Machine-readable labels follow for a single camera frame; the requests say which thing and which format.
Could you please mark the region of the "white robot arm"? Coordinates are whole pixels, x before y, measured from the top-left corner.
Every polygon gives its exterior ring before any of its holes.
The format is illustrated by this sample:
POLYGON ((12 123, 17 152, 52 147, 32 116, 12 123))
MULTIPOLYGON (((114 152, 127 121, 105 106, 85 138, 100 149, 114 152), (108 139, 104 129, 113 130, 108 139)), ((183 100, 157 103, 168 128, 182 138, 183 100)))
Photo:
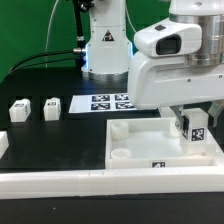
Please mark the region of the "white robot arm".
POLYGON ((208 113, 224 111, 224 0, 171 0, 169 17, 129 41, 125 0, 87 0, 91 39, 83 75, 128 79, 139 110, 210 101, 208 113))

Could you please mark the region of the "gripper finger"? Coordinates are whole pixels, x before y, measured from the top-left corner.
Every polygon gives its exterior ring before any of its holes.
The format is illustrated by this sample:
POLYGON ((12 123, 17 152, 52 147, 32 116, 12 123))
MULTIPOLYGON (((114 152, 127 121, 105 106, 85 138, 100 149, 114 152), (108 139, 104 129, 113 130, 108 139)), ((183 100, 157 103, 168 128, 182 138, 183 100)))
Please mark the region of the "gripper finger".
POLYGON ((186 130, 189 125, 189 119, 182 114, 183 112, 183 106, 171 106, 171 110, 174 112, 176 116, 176 122, 175 126, 177 127, 178 130, 186 130))
POLYGON ((213 101, 209 110, 209 126, 216 127, 218 123, 218 117, 224 110, 224 100, 213 101))

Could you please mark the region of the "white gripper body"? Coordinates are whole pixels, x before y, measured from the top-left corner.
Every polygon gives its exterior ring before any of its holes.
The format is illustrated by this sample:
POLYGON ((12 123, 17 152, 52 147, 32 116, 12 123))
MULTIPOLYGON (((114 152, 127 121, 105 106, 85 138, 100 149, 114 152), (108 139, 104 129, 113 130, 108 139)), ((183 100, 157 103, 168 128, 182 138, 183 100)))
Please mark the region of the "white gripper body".
POLYGON ((202 29, 164 19, 138 31, 127 92, 139 110, 224 99, 224 63, 190 66, 187 56, 202 43, 202 29))

